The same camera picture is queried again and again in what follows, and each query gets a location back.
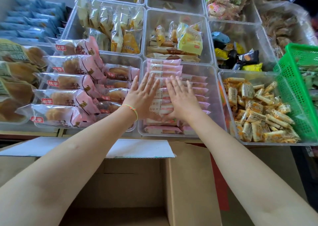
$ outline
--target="forearm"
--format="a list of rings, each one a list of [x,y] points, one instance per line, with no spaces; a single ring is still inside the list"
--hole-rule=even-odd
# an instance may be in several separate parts
[[[110,148],[135,119],[136,115],[130,108],[121,107],[72,136],[1,187],[0,207],[7,207],[4,203],[10,202],[10,212],[14,211],[16,215],[22,211],[32,215],[43,210],[45,214],[38,212],[29,216],[27,223],[47,225],[49,218],[52,225],[57,225]],[[23,220],[20,224],[28,225],[26,219]]]
[[[316,212],[292,188],[205,113],[193,116],[189,124],[255,225],[297,225],[300,221],[311,225],[318,220]]]

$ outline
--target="green plastic basket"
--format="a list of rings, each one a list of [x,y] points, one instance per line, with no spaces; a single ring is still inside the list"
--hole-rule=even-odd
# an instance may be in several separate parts
[[[289,43],[285,49],[286,54],[274,67],[275,72],[280,72],[277,77],[280,96],[291,105],[292,112],[288,115],[295,121],[294,129],[302,140],[317,141],[317,112],[298,66],[318,66],[318,47]]]

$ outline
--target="bracelet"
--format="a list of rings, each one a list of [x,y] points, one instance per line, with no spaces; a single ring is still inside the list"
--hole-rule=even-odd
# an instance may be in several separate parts
[[[123,104],[123,105],[121,105],[121,106],[127,106],[127,107],[129,107],[130,109],[132,109],[132,110],[135,112],[136,116],[137,116],[137,119],[136,119],[136,120],[138,120],[138,113],[137,113],[137,111],[136,111],[136,108],[133,108],[131,105],[128,105],[128,104]]]

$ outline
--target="white cardboard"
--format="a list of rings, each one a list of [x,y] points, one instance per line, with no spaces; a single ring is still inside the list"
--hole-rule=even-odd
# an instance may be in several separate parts
[[[38,137],[0,152],[0,156],[41,157],[67,138]],[[118,139],[105,158],[175,157],[167,140]]]

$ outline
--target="red logo label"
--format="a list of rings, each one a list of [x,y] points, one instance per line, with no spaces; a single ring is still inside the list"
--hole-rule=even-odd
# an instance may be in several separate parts
[[[109,110],[101,109],[101,113],[102,113],[102,114],[109,114]]]
[[[115,74],[114,74],[114,73],[107,72],[106,74],[107,74],[109,77],[111,77],[111,78],[115,78]]]
[[[47,84],[48,84],[49,86],[58,87],[58,81],[55,81],[55,80],[48,80],[48,81],[47,81]]]
[[[56,72],[64,72],[64,69],[62,67],[52,67]]]
[[[109,96],[101,96],[101,98],[103,99],[103,100],[110,100],[110,98],[109,98]]]
[[[66,51],[66,46],[65,46],[65,45],[58,45],[58,44],[56,44],[55,47],[56,47],[56,49],[57,49],[58,51]]]
[[[33,122],[36,122],[36,123],[44,123],[43,117],[32,116],[30,118],[30,120],[32,120]]]
[[[53,104],[52,98],[42,98],[42,104]]]

